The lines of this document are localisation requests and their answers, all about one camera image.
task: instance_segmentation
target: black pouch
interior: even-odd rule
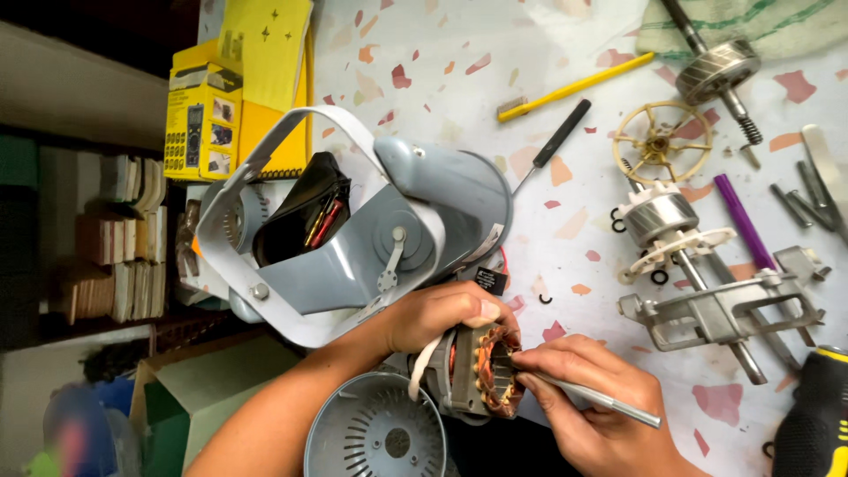
[[[267,267],[311,250],[306,245],[310,230],[321,212],[337,199],[343,208],[326,231],[324,242],[329,240],[350,218],[349,196],[350,179],[338,169],[332,153],[314,154],[280,208],[254,237],[254,258],[259,266]]]

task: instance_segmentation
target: multimeter box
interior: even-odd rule
[[[214,181],[238,165],[243,78],[219,65],[217,40],[174,55],[165,127],[165,176]]]

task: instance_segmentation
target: person's left hand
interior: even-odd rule
[[[409,293],[366,323],[391,352],[417,353],[460,323],[480,328],[495,321],[519,329],[512,310],[479,285],[451,282]]]

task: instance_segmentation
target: person's right hand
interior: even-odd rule
[[[542,407],[562,456],[587,477],[628,475],[703,476],[674,446],[662,404],[660,382],[622,360],[598,341],[581,334],[552,340],[512,355],[525,372],[517,378]],[[527,372],[598,390],[662,418],[662,427],[645,424],[602,406],[578,411],[556,386]]]

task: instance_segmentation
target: green striped cloth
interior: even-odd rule
[[[678,0],[710,47],[747,38],[763,59],[798,56],[848,36],[848,0]],[[644,10],[642,53],[688,59],[692,52],[659,0]]]

